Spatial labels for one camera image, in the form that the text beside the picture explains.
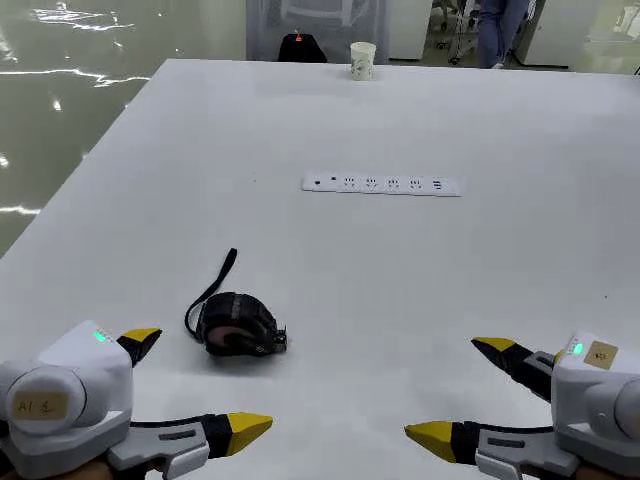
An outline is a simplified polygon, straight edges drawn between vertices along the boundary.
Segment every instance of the handwritten label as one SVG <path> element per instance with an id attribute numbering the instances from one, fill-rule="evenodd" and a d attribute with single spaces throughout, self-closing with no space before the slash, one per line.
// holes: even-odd
<path id="1" fill-rule="evenodd" d="M 69 395 L 62 392 L 18 392 L 13 396 L 13 420 L 62 420 L 67 416 Z"/>
<path id="2" fill-rule="evenodd" d="M 617 353 L 618 347 L 615 345 L 594 341 L 587 356 L 584 357 L 584 363 L 603 370 L 609 370 Z"/>

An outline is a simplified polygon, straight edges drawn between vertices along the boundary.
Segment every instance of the power strip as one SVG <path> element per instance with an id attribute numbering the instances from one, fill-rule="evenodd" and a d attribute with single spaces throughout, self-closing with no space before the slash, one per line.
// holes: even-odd
<path id="1" fill-rule="evenodd" d="M 459 197 L 455 180 L 442 177 L 361 175 L 355 173 L 308 173 L 302 190 L 309 192 L 381 193 Z"/>

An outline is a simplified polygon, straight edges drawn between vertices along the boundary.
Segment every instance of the white table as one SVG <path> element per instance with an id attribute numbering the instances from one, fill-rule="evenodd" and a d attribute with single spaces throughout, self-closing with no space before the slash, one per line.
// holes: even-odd
<path id="1" fill-rule="evenodd" d="M 85 319 L 158 325 L 136 418 L 276 419 L 190 478 L 457 480 L 480 474 L 405 424 L 550 422 L 471 337 L 555 352 L 581 327 L 640 351 L 640 79 L 346 70 L 167 62 L 0 261 L 2 358 Z M 300 190 L 332 169 L 450 176 L 464 195 Z M 230 247 L 223 290 L 266 303 L 286 355 L 214 363 L 184 331 Z"/>

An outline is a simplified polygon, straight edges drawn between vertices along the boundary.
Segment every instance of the glossy floor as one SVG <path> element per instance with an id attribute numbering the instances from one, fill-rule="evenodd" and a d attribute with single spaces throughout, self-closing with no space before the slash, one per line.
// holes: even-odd
<path id="1" fill-rule="evenodd" d="M 603 4 L 579 69 L 626 72 L 640 65 L 640 0 Z M 0 256 L 166 58 L 244 58 L 244 5 L 0 2 Z M 430 51 L 421 63 L 446 56 Z"/>

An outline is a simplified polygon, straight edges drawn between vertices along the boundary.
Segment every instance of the white paper cup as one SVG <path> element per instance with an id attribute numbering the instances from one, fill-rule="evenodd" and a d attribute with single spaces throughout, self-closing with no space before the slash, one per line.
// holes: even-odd
<path id="1" fill-rule="evenodd" d="M 351 44 L 351 78 L 354 80 L 373 79 L 373 59 L 376 46 L 367 42 Z"/>

